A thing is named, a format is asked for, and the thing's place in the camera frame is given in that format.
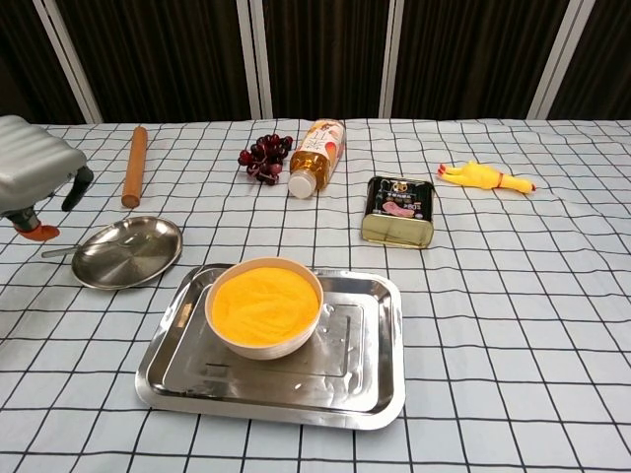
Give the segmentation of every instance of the checkered tablecloth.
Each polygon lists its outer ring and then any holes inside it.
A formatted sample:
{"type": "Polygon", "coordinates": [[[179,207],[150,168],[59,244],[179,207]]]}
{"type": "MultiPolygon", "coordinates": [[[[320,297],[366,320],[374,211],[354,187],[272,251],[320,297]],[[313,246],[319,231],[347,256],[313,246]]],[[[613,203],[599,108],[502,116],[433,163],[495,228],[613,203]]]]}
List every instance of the checkered tablecloth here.
{"type": "Polygon", "coordinates": [[[141,205],[120,205],[135,124],[49,126],[96,181],[40,203],[61,236],[0,227],[0,472],[517,472],[631,470],[631,122],[348,120],[348,149],[310,200],[236,161],[306,121],[147,125],[141,205]],[[527,177],[528,196],[440,182],[470,160],[527,177]],[[431,247],[360,238],[374,174],[435,181],[431,247]],[[129,215],[183,229],[180,261],[144,287],[82,288],[70,257],[129,215]],[[351,432],[148,409],[134,373],[185,273],[281,255],[378,273],[403,296],[405,409],[351,432]]]}

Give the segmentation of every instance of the yellow powder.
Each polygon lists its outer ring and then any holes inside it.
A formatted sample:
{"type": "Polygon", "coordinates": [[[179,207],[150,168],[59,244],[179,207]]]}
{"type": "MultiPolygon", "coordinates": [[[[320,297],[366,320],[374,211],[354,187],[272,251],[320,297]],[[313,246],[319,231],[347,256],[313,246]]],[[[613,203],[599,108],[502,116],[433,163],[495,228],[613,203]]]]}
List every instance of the yellow powder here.
{"type": "Polygon", "coordinates": [[[213,325],[232,342],[263,346],[289,340],[317,317],[317,294],[302,276],[256,268],[226,281],[211,308],[213,325]]]}

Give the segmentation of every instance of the metal tin can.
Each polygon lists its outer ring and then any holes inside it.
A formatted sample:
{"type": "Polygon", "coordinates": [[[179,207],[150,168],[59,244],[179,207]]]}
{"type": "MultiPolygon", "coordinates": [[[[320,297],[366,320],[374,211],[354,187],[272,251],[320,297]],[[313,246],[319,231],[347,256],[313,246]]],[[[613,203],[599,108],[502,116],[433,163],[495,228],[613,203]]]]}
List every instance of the metal tin can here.
{"type": "Polygon", "coordinates": [[[368,182],[362,238],[375,243],[425,248],[434,235],[432,182],[376,175],[368,182]]]}

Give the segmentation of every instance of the rubber chicken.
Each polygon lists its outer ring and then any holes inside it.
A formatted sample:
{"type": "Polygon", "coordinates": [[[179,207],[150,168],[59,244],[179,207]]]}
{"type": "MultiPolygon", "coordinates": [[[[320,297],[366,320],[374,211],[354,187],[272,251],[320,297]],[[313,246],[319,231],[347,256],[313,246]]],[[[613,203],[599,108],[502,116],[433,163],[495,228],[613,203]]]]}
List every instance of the rubber chicken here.
{"type": "Polygon", "coordinates": [[[536,189],[529,180],[504,174],[474,161],[470,161],[462,168],[448,168],[445,165],[440,165],[438,176],[454,184],[480,187],[481,189],[514,189],[524,194],[529,194],[536,189]]]}

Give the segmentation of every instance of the stainless steel tray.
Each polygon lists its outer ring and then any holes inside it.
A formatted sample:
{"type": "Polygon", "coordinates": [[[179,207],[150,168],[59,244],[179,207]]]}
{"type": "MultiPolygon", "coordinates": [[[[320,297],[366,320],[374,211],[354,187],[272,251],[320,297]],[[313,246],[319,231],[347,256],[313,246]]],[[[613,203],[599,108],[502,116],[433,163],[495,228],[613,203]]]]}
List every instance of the stainless steel tray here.
{"type": "Polygon", "coordinates": [[[388,279],[315,271],[324,308],[295,353],[258,362],[234,354],[206,322],[206,293],[229,265],[191,271],[179,286],[138,372],[147,404],[173,411],[379,429],[405,400],[401,298],[388,279]]]}

